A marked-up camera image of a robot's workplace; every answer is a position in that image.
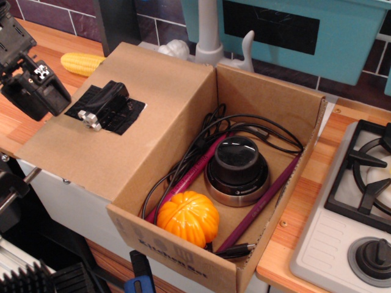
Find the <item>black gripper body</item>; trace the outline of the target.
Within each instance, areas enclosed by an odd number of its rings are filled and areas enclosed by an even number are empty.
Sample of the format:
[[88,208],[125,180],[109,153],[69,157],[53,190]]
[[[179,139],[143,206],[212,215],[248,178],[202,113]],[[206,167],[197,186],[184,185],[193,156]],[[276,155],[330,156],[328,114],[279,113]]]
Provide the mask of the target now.
[[11,15],[10,3],[1,1],[1,75],[15,70],[36,45],[34,38]]

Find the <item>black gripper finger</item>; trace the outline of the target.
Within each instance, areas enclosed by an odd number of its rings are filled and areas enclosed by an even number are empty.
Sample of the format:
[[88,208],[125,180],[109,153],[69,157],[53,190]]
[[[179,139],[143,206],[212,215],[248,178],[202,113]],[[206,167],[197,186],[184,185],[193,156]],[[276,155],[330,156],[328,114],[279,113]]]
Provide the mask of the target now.
[[52,115],[60,115],[70,105],[71,95],[44,61],[36,63],[31,79],[35,87],[34,93]]
[[47,98],[53,89],[52,76],[39,81],[29,74],[1,77],[1,93],[19,110],[35,121],[40,121],[47,113],[53,114]]

